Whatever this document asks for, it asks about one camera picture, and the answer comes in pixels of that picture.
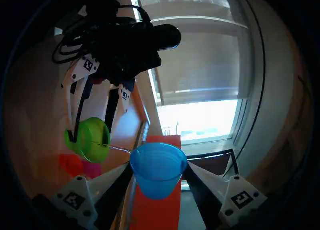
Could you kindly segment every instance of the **blue plastic cup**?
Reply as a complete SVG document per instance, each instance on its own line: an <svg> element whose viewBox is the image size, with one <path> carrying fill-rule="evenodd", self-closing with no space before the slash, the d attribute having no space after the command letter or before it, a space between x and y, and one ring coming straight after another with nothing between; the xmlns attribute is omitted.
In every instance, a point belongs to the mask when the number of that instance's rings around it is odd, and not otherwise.
<svg viewBox="0 0 320 230"><path fill-rule="evenodd" d="M147 143L136 148L130 165L142 193L153 200L168 197L187 167L181 149L166 143Z"/></svg>

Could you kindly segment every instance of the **orange board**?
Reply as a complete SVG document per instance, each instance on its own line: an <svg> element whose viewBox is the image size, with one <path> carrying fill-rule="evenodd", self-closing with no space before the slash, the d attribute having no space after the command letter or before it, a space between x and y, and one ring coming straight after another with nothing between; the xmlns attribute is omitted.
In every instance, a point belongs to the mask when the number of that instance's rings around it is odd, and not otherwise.
<svg viewBox="0 0 320 230"><path fill-rule="evenodd" d="M180 135L149 136L148 143L168 143L181 148ZM137 185L133 202L130 230L177 230L180 215L181 180L169 197L152 200Z"/></svg>

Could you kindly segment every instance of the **window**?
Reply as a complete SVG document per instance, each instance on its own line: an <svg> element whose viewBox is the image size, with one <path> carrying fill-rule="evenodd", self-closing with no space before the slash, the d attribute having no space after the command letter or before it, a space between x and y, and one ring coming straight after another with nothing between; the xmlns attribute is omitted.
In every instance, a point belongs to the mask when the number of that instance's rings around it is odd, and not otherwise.
<svg viewBox="0 0 320 230"><path fill-rule="evenodd" d="M148 71L155 132L180 135L186 155L232 148L252 86L251 38L235 0L132 0L153 25L182 33L162 65Z"/></svg>
<svg viewBox="0 0 320 230"><path fill-rule="evenodd" d="M181 135L182 144L230 138L238 100L158 106L164 135Z"/></svg>

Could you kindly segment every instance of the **red object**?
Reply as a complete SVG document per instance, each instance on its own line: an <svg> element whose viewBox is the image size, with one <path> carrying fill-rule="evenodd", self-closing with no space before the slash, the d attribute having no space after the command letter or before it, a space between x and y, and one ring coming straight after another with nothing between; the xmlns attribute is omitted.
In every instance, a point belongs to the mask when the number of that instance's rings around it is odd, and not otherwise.
<svg viewBox="0 0 320 230"><path fill-rule="evenodd" d="M101 175L101 165L99 163L91 163L82 161L83 173L90 178L95 178Z"/></svg>
<svg viewBox="0 0 320 230"><path fill-rule="evenodd" d="M181 148L179 135L149 136L148 143L168 143ZM169 197L152 200L136 188L130 230L177 230L180 216L181 180Z"/></svg>
<svg viewBox="0 0 320 230"><path fill-rule="evenodd" d="M72 177L81 175L83 171L81 159L74 154L60 154L59 165Z"/></svg>
<svg viewBox="0 0 320 230"><path fill-rule="evenodd" d="M98 79L92 79L91 80L91 83L92 84L101 84L101 83L103 83L103 81L105 81L106 79L104 79L104 78L98 78Z"/></svg>

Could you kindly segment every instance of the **green plastic cup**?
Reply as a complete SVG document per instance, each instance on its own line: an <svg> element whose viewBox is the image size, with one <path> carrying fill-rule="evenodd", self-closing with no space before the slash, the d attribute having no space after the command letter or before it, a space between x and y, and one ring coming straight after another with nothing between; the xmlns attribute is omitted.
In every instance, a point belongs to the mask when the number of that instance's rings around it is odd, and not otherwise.
<svg viewBox="0 0 320 230"><path fill-rule="evenodd" d="M77 142L69 140L68 130L64 141L69 149L92 163L101 163L109 153L110 133L99 118L91 117L79 123Z"/></svg>

